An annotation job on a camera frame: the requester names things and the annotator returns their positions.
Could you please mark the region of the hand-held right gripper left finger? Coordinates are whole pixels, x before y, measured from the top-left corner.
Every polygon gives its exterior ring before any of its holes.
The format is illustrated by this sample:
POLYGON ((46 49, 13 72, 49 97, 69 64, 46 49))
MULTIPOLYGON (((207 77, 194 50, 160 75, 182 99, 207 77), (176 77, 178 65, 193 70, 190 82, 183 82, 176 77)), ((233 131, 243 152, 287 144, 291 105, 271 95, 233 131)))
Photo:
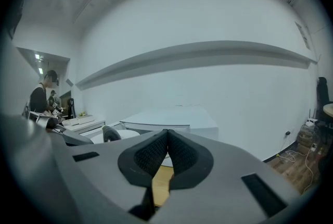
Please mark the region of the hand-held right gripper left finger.
POLYGON ((167 153, 168 131, 164 129, 124 150, 118 158, 118 167, 130 184, 150 187, 167 153))

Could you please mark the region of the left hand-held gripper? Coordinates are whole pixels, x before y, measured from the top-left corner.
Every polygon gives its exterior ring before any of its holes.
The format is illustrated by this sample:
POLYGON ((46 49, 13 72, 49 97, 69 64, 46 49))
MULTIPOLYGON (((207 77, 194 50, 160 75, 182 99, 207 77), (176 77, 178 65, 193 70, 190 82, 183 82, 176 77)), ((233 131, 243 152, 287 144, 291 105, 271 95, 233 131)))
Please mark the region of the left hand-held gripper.
POLYGON ((94 144, 91 139, 76 134, 75 132, 68 130, 59 123, 59 120, 55 117, 50 117, 46 124, 46 131, 53 132, 60 135, 66 144, 69 146, 79 146, 94 144))

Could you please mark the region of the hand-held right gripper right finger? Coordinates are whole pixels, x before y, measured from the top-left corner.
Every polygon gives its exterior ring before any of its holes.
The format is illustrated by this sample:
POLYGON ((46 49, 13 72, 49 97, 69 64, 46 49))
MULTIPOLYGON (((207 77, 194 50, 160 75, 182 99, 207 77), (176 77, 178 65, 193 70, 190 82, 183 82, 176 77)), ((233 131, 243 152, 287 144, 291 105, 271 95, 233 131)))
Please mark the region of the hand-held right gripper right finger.
POLYGON ((207 148, 173 130, 168 131, 168 154, 174 170, 171 190, 196 187, 213 168, 214 159, 207 148))

